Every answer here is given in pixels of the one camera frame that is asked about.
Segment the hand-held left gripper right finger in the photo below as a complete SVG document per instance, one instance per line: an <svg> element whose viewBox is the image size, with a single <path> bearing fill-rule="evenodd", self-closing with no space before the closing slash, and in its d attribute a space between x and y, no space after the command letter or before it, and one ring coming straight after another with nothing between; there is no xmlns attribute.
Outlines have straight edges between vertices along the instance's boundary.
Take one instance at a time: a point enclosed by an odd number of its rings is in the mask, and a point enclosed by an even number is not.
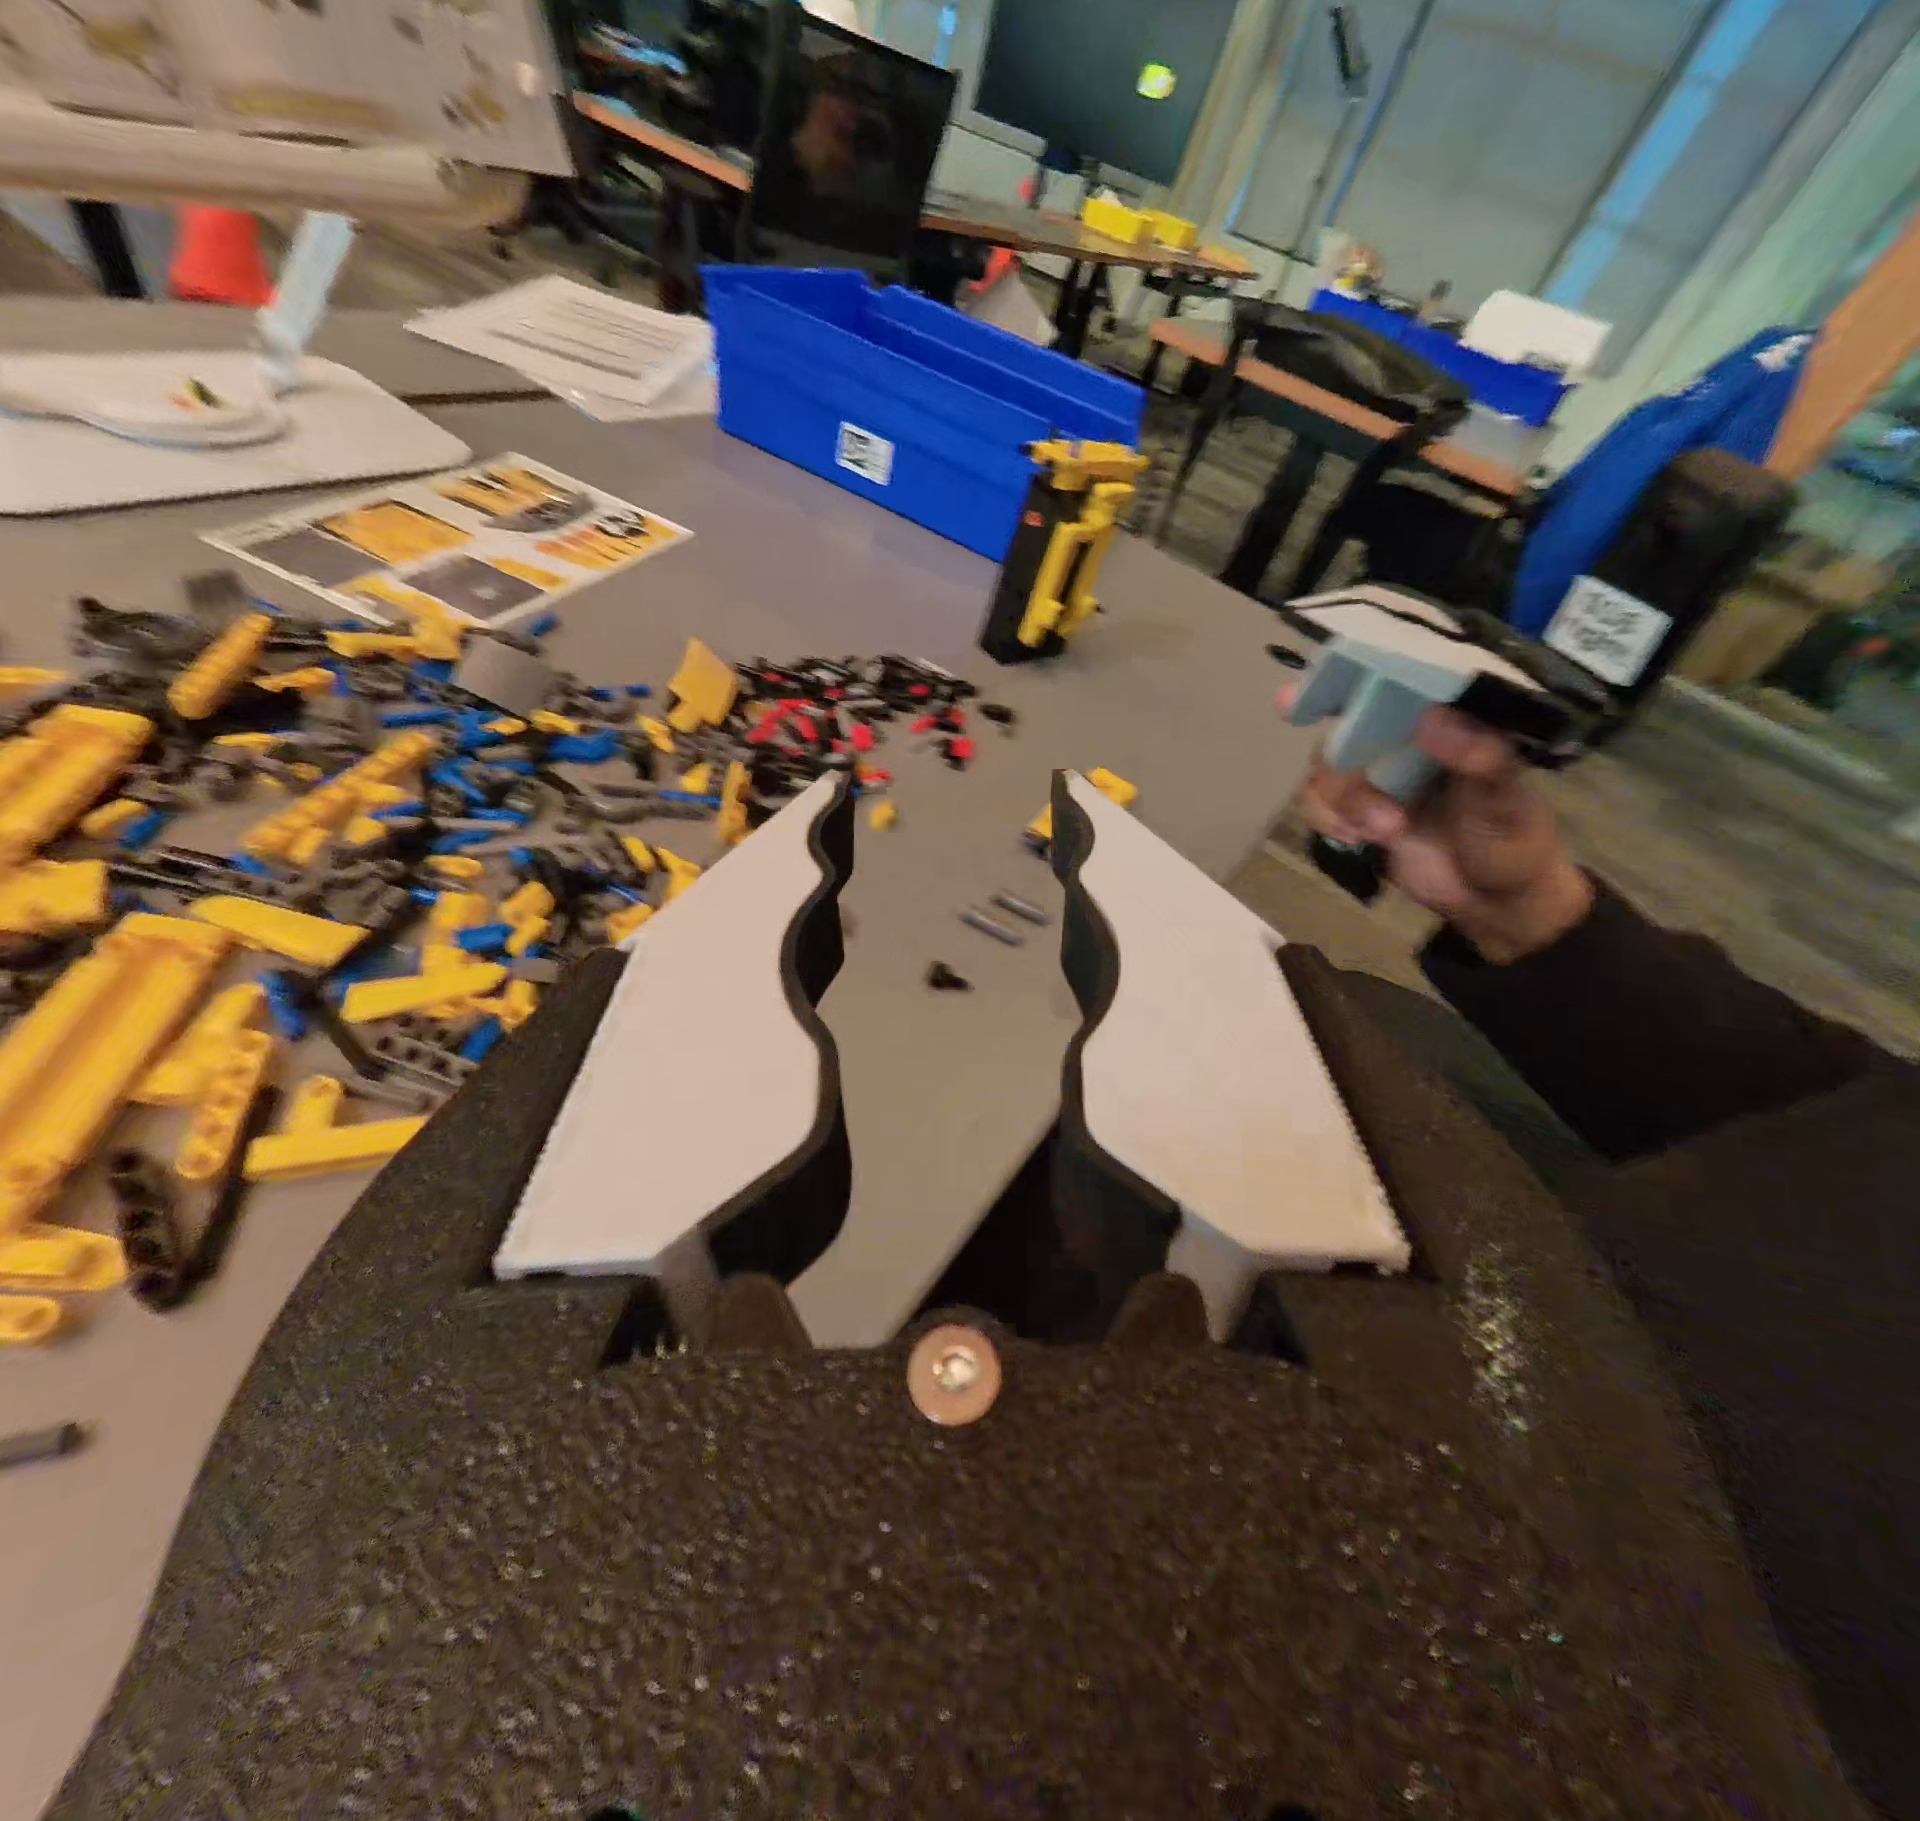
<svg viewBox="0 0 1920 1821"><path fill-rule="evenodd" d="M1266 1275L1403 1277L1416 1243L1284 937L1074 770L1050 792L1063 1056L1053 1203L1104 1302L1183 1277L1231 1341Z"/></svg>

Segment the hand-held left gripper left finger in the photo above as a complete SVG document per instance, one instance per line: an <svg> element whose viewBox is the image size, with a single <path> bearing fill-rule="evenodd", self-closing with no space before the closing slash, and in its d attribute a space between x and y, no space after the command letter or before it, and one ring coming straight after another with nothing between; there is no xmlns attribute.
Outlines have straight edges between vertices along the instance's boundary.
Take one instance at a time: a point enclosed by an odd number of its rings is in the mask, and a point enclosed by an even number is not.
<svg viewBox="0 0 1920 1821"><path fill-rule="evenodd" d="M791 1285L854 1203L821 997L844 964L854 782L821 777L619 948L624 969L504 1222L497 1281Z"/></svg>

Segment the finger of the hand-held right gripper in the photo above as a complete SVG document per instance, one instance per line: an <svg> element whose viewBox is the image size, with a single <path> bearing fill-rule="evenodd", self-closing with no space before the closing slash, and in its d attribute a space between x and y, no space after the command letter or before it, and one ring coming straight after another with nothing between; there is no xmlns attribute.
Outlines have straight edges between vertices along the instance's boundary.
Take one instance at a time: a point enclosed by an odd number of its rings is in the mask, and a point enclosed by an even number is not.
<svg viewBox="0 0 1920 1821"><path fill-rule="evenodd" d="M1347 667L1396 684L1571 684L1567 655L1393 586L1351 586L1285 602L1293 633L1312 639L1312 673Z"/></svg>

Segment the pile of yellow toy building parts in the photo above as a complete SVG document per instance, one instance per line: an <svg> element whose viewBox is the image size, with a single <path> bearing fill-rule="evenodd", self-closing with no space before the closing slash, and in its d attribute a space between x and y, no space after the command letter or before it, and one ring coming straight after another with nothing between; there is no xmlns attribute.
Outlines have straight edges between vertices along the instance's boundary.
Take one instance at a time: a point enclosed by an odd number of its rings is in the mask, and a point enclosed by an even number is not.
<svg viewBox="0 0 1920 1821"><path fill-rule="evenodd" d="M387 1160L590 951L629 942L805 782L547 623L76 602L87 673L3 667L3 1348L84 1295L185 1305L250 1186ZM893 819L889 786L877 825Z"/></svg>

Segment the person's right forearm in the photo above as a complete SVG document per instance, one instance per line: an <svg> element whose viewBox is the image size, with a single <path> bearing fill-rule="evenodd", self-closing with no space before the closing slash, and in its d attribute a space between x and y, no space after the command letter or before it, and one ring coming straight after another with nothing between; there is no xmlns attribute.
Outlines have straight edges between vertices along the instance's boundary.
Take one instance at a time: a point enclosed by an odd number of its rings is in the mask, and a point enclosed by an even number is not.
<svg viewBox="0 0 1920 1821"><path fill-rule="evenodd" d="M1547 948L1494 961L1446 923L1422 973L1601 1157L1654 1157L1864 1079L1918 1079L1911 1061L1747 977L1715 942L1649 919L1596 874L1579 881L1584 913Z"/></svg>

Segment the black bag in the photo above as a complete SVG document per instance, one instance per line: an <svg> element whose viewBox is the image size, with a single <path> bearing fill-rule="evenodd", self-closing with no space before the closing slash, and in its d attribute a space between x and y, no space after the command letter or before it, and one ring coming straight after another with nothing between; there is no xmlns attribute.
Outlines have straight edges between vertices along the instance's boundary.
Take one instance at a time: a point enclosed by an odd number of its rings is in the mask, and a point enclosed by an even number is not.
<svg viewBox="0 0 1920 1821"><path fill-rule="evenodd" d="M1393 466L1416 459L1431 442L1449 437L1470 414L1464 381L1344 316L1310 316L1279 303L1236 303L1227 356L1234 375L1256 364L1284 375L1290 385L1333 395L1333 408L1312 410L1315 427L1359 434L1359 424L1337 410L1387 424L1387 434L1359 452L1347 499L1371 493ZM1285 427L1285 452L1241 526L1234 555L1220 574L1222 586L1245 597L1261 592L1328 452L1333 434Z"/></svg>

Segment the distant blue bin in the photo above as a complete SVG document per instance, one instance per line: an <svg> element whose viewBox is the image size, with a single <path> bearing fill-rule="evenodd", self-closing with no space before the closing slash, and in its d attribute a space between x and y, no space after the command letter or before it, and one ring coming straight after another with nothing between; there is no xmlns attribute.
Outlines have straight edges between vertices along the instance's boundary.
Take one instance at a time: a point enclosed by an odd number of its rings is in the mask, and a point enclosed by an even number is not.
<svg viewBox="0 0 1920 1821"><path fill-rule="evenodd" d="M1518 420L1523 427L1547 427L1558 414L1562 400L1574 394L1574 381L1567 381L1554 370L1474 352L1464 341L1431 327L1418 316L1398 313L1373 300L1354 300L1320 288L1310 300L1310 313L1351 320L1378 334L1382 341L1418 356L1427 367L1451 378L1474 400L1474 408Z"/></svg>

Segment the yellow black toy assembly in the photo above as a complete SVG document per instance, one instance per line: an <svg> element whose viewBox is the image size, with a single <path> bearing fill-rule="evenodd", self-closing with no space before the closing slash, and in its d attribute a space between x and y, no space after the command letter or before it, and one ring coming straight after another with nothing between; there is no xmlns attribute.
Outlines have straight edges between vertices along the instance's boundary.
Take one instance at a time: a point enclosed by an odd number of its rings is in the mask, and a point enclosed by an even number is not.
<svg viewBox="0 0 1920 1821"><path fill-rule="evenodd" d="M1146 471L1146 452L1122 442L1050 437L1025 457L1029 492L976 639L995 665L1056 660L1103 613L1099 574Z"/></svg>

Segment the cluster of red black toy pins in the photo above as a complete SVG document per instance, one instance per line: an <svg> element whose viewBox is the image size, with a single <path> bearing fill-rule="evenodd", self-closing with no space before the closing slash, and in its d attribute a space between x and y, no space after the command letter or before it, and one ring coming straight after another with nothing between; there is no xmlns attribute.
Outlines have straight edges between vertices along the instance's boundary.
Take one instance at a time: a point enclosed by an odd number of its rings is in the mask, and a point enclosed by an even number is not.
<svg viewBox="0 0 1920 1821"><path fill-rule="evenodd" d="M767 782L849 770L884 788L908 756L965 773L986 734L1016 734L1022 713L917 653L738 660L724 718L751 773Z"/></svg>

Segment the wooden edged desk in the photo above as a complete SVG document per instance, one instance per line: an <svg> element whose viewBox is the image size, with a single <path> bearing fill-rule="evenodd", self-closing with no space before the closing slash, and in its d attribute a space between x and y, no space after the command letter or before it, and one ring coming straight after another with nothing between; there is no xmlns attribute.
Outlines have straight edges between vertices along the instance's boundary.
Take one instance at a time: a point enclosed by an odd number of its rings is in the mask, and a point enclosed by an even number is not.
<svg viewBox="0 0 1920 1821"><path fill-rule="evenodd" d="M1256 278L1256 268L1231 249L1122 241L1092 229L1066 210L1022 205L932 199L917 228L922 233L951 233L986 249L1061 258L1066 274L1053 308L1053 346L1070 359L1088 352L1088 334L1103 307L1103 283L1093 273L1138 273L1143 278L1162 283L1175 307L1190 293L1234 293L1241 283Z"/></svg>

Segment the blue plastic bin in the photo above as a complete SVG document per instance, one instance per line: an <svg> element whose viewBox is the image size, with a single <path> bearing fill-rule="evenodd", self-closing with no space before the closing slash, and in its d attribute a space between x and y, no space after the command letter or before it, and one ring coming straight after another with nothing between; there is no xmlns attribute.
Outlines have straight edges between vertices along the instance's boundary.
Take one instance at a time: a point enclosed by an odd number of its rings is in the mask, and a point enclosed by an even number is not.
<svg viewBox="0 0 1920 1821"><path fill-rule="evenodd" d="M860 273L701 268L716 427L1005 564L1050 437L1134 445L1143 390Z"/></svg>

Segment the yellow sticker sheet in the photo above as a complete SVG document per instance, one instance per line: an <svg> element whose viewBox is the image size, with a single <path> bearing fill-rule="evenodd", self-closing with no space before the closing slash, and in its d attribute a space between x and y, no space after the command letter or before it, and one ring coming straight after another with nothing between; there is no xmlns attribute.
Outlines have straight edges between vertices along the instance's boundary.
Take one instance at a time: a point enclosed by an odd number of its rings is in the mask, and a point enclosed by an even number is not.
<svg viewBox="0 0 1920 1821"><path fill-rule="evenodd" d="M445 613L492 629L523 625L692 538L687 526L523 452L204 531L213 550L355 619Z"/></svg>

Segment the white book stand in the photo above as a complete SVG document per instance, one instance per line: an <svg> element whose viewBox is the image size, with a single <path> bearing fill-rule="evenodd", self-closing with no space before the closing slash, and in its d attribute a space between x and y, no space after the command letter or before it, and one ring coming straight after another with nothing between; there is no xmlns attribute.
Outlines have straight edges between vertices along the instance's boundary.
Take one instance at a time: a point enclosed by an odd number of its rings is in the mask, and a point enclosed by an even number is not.
<svg viewBox="0 0 1920 1821"><path fill-rule="evenodd" d="M419 144L351 148L76 115L3 87L3 188L301 208L281 300L240 352L6 352L3 517L73 517L448 468L468 445L313 359L351 220L512 220L530 173Z"/></svg>

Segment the orange traffic cone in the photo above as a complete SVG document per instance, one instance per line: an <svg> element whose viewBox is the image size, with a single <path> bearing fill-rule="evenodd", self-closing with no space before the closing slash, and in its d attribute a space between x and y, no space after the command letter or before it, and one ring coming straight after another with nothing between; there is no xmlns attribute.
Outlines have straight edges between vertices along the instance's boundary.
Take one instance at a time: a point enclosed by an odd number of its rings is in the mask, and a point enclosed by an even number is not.
<svg viewBox="0 0 1920 1821"><path fill-rule="evenodd" d="M277 303L277 274L259 249L257 214L177 205L166 293L201 307L268 308Z"/></svg>

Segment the instruction booklet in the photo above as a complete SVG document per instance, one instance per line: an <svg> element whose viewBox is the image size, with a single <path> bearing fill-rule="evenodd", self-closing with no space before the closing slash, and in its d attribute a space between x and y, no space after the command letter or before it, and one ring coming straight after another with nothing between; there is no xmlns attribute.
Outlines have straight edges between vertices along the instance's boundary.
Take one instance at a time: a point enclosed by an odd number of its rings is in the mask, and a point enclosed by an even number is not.
<svg viewBox="0 0 1920 1821"><path fill-rule="evenodd" d="M3 150L115 122L567 178L545 0L3 0Z"/></svg>

